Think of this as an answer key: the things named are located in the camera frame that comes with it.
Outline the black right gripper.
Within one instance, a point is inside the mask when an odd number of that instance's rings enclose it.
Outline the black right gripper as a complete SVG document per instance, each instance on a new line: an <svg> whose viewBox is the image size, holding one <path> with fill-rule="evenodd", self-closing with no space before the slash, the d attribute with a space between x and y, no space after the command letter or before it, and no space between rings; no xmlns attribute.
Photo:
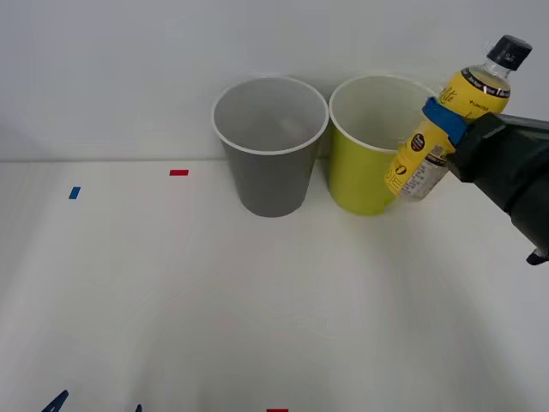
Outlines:
<svg viewBox="0 0 549 412"><path fill-rule="evenodd" d="M510 217L535 246L548 254L548 123L488 113L469 126L463 118L429 97L422 112L443 130L455 152L449 170L474 184Z"/></svg>

